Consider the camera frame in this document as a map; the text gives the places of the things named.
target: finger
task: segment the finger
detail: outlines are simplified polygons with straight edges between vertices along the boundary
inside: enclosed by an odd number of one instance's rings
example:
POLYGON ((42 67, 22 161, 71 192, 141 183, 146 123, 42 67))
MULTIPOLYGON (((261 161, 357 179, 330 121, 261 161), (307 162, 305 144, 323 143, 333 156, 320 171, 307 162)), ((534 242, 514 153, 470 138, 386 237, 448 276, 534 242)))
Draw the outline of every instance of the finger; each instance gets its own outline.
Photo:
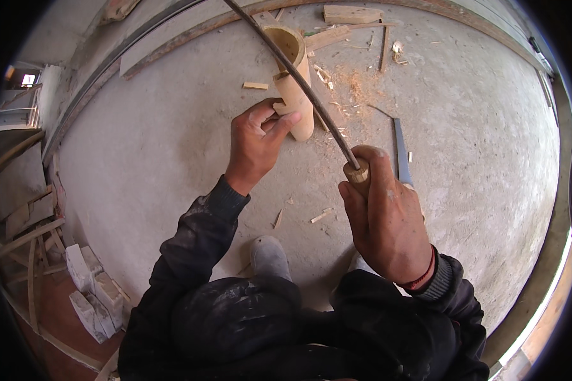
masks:
POLYGON ((354 239, 363 239, 368 230, 368 215, 366 212, 366 200, 359 192, 347 181, 339 184, 339 194, 343 199, 345 213, 350 220, 350 227, 354 239))
POLYGON ((269 131, 270 129, 273 128, 273 126, 275 126, 275 124, 277 123, 276 119, 269 119, 266 122, 264 122, 263 124, 260 125, 260 129, 265 131, 265 133, 267 133, 267 131, 269 131))
POLYGON ((274 103, 282 102, 282 98, 267 98, 253 105, 244 111, 239 117, 241 122, 248 127, 260 127, 267 119, 271 118, 276 112, 273 109, 274 103))
POLYGON ((266 137, 281 143, 286 135, 288 135, 292 127, 296 125, 301 120, 301 118, 301 113, 298 111, 282 115, 282 117, 277 120, 273 128, 267 131, 266 137))
POLYGON ((369 195, 375 191, 394 190, 395 181, 392 163, 388 152, 381 148, 360 144, 352 148, 356 157, 365 159, 371 168, 371 186, 369 195))

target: metal rod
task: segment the metal rod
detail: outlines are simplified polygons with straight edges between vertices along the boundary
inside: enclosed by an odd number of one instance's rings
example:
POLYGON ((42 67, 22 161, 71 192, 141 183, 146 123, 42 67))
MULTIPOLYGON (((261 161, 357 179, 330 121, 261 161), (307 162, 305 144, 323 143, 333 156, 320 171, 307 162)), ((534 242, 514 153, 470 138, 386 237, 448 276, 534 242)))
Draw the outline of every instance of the metal rod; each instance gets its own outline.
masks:
POLYGON ((257 32, 260 38, 262 38, 263 41, 267 44, 267 46, 269 46, 273 55, 282 63, 282 65, 286 68, 286 70, 288 70, 290 75, 296 80, 296 82, 303 90, 303 93, 305 93, 305 95, 309 98, 309 101, 316 108, 316 111, 318 112, 318 114, 320 115, 320 117, 330 130, 330 133, 335 138, 335 141, 339 145, 339 148, 341 148, 341 151, 348 159, 348 163, 350 164, 350 166, 354 168, 356 171, 358 171, 360 169, 360 164, 358 164, 358 160, 356 160, 356 157, 352 153, 350 147, 348 147, 348 143, 346 143, 346 141, 343 139, 341 133, 339 133, 339 130, 335 125, 335 122, 330 118, 328 111, 326 110, 322 102, 320 102, 319 98, 313 93, 312 88, 309 87, 309 84, 303 78, 301 73, 299 73, 298 70, 295 68, 295 65, 293 65, 290 62, 290 60, 276 45, 276 43, 273 42, 273 40, 270 39, 269 36, 267 36, 267 34, 263 31, 263 29, 261 29, 261 27, 256 23, 256 21, 254 21, 239 5, 235 4, 233 0, 224 0, 224 2, 227 3, 227 5, 231 7, 231 9, 235 11, 244 21, 246 21, 254 29, 255 32, 257 32))

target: white brick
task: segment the white brick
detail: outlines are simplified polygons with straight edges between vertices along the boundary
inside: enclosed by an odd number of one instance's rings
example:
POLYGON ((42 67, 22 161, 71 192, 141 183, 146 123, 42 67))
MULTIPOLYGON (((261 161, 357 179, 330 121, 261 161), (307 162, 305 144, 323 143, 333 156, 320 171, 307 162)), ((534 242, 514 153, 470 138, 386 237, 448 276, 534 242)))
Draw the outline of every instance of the white brick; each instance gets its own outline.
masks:
POLYGON ((112 284, 112 279, 105 272, 95 277, 95 291, 99 301, 108 310, 114 328, 118 331, 123 325, 123 295, 112 284))
POLYGON ((87 332, 100 344, 106 341, 106 333, 95 313, 95 309, 93 309, 93 306, 85 299, 83 294, 79 291, 73 292, 70 294, 70 302, 87 332))
POLYGON ((66 265, 76 288, 82 293, 89 291, 93 280, 92 273, 85 263, 78 244, 66 248, 66 265))
POLYGON ((95 279, 96 275, 98 275, 100 272, 103 271, 102 264, 99 263, 98 258, 95 256, 95 254, 93 254, 92 248, 90 248, 89 246, 85 246, 84 248, 81 248, 80 253, 83 255, 83 259, 85 261, 85 264, 87 265, 87 268, 91 272, 92 278, 90 280, 90 288, 91 288, 92 294, 95 294, 95 281, 94 281, 94 279, 95 279))
POLYGON ((96 316, 99 319, 99 323, 102 324, 104 333, 108 338, 111 338, 116 331, 114 330, 114 324, 112 324, 112 319, 110 319, 108 310, 94 295, 88 295, 87 301, 89 301, 89 303, 93 306, 96 316))

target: wooden handle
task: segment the wooden handle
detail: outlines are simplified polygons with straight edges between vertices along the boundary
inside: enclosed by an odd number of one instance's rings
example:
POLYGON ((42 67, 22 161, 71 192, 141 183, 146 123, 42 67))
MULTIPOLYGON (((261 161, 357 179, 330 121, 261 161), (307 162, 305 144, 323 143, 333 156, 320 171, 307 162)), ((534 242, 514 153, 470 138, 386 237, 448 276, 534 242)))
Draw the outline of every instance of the wooden handle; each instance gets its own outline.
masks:
POLYGON ((359 157, 357 159, 360 169, 356 171, 349 163, 345 163, 343 173, 345 173, 345 177, 348 178, 350 184, 368 201, 368 189, 371 187, 371 169, 366 160, 359 157))

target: black jacket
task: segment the black jacket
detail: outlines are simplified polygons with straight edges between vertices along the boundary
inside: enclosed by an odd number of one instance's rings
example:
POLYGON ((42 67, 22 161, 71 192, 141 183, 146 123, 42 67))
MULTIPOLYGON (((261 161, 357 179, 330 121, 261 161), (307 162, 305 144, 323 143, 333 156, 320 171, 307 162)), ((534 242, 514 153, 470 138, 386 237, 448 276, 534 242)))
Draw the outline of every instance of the black jacket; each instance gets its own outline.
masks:
MULTIPOLYGON (((118 367, 124 381, 295 380, 356 374, 359 380, 376 379, 377 375, 388 380, 433 379, 437 374, 449 380, 488 378, 488 367, 479 360, 486 340, 486 330, 480 324, 480 303, 474 298, 473 286, 462 279, 460 263, 436 250, 435 275, 425 290, 411 292, 413 297, 400 296, 383 278, 354 271, 344 276, 335 292, 335 313, 320 314, 328 316, 324 320, 312 318, 296 342, 268 347, 226 364, 200 363, 183 356, 171 329, 174 307, 207 284, 212 268, 229 249, 237 216, 249 200, 249 196, 237 194, 221 177, 212 192, 199 197, 180 218, 175 236, 161 245, 161 257, 149 281, 151 287, 132 310, 121 344, 118 367), (418 325, 404 327, 410 321, 418 325), (432 344, 424 344, 430 348, 402 345, 407 342, 406 335, 433 329, 440 334, 431 337, 428 342, 432 344), (442 341, 448 339, 436 339, 443 337, 444 331, 448 331, 445 337, 453 337, 453 343, 447 345, 442 341), (407 356, 422 359, 411 362, 405 359, 407 356), (437 364, 437 358, 448 360, 437 364), (415 369, 429 368, 430 365, 419 364, 431 363, 441 368, 432 377, 426 369, 415 369)), ((227 282, 237 283, 237 279, 227 282)))

